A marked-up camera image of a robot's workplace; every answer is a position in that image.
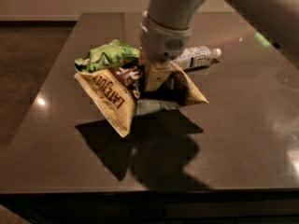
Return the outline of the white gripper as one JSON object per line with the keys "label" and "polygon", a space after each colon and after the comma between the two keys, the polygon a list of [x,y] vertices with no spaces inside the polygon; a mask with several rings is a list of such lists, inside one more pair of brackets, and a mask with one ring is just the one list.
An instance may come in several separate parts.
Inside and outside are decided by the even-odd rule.
{"label": "white gripper", "polygon": [[144,91],[157,91],[167,81],[173,72],[167,60],[173,60],[183,52],[191,33],[190,28],[167,28],[153,21],[147,11],[143,12],[138,65],[145,68]]}

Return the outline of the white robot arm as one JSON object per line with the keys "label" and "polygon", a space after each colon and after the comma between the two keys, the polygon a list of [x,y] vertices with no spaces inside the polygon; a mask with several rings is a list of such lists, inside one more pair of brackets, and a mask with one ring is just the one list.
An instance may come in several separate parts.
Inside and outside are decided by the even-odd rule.
{"label": "white robot arm", "polygon": [[[205,0],[149,0],[140,23],[145,90],[156,91],[186,48],[192,17]],[[299,0],[224,0],[293,65],[299,66]]]}

